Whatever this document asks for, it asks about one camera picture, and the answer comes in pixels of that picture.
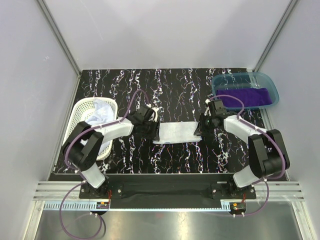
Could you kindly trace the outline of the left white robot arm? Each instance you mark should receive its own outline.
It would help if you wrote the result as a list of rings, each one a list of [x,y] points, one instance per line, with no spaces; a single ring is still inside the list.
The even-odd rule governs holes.
[[[103,143],[130,135],[159,140],[159,108],[144,105],[124,117],[102,125],[91,126],[81,121],[65,140],[61,150],[66,164],[74,167],[90,185],[90,192],[97,198],[108,193],[108,178],[96,163]]]

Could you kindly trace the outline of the light blue towel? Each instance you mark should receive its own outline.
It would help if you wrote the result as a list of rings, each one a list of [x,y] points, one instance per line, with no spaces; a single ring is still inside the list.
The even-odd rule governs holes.
[[[159,140],[154,140],[153,143],[164,145],[200,142],[202,137],[194,135],[197,126],[195,121],[160,123]]]

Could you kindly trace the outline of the pale lavender towel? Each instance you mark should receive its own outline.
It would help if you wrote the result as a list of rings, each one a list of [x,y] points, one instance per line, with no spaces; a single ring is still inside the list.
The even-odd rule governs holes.
[[[111,98],[88,97],[81,99],[79,102],[80,120],[92,127],[104,125],[117,119],[118,105]],[[105,138],[103,139],[97,161],[102,161],[110,155],[112,143],[113,140],[106,141]]]

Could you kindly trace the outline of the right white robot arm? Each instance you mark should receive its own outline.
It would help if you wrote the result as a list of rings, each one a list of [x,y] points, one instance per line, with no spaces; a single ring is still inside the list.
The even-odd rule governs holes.
[[[195,136],[206,136],[222,128],[247,144],[248,166],[233,174],[227,185],[228,195],[239,198],[245,188],[270,179],[281,178],[290,167],[282,134],[244,120],[239,113],[227,111],[221,99],[205,101],[206,111],[200,115]]]

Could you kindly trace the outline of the purple towel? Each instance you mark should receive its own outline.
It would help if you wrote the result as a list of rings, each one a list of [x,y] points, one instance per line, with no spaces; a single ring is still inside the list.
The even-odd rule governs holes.
[[[245,108],[268,106],[273,103],[266,88],[219,89],[216,95],[233,96],[241,100]]]

